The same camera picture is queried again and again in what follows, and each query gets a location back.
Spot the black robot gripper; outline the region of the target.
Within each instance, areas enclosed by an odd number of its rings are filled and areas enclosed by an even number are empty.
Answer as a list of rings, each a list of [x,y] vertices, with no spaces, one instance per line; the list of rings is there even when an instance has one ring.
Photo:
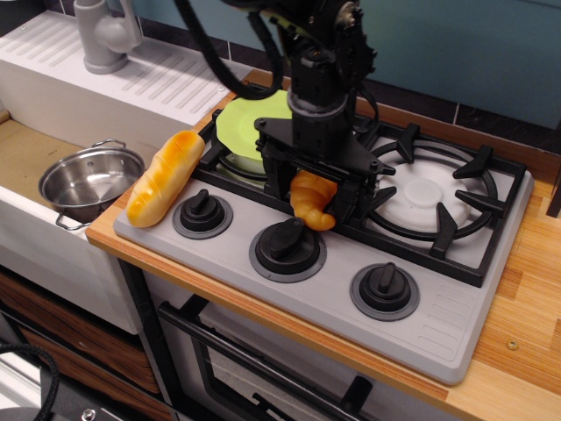
[[[290,119],[259,118],[254,126],[266,192],[284,198],[297,169],[337,182],[333,210],[338,225],[361,224],[373,207],[375,181],[395,174],[355,138],[345,111],[320,118],[295,112]]]

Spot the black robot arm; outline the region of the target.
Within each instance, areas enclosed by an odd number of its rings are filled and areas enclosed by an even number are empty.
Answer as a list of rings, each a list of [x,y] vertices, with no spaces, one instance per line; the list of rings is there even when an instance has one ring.
[[[281,88],[284,67],[290,66],[289,119],[259,118],[256,142],[266,172],[265,191],[288,195],[299,169],[335,182],[331,198],[334,217],[345,224],[362,220],[373,208],[377,177],[390,173],[359,136],[375,132],[379,120],[356,123],[357,96],[370,105],[375,99],[364,86],[373,70],[375,51],[362,28],[357,1],[232,1],[246,11],[251,27],[265,49],[272,85],[254,89],[241,82],[222,62],[188,1],[175,6],[213,73],[237,96],[262,100]]]

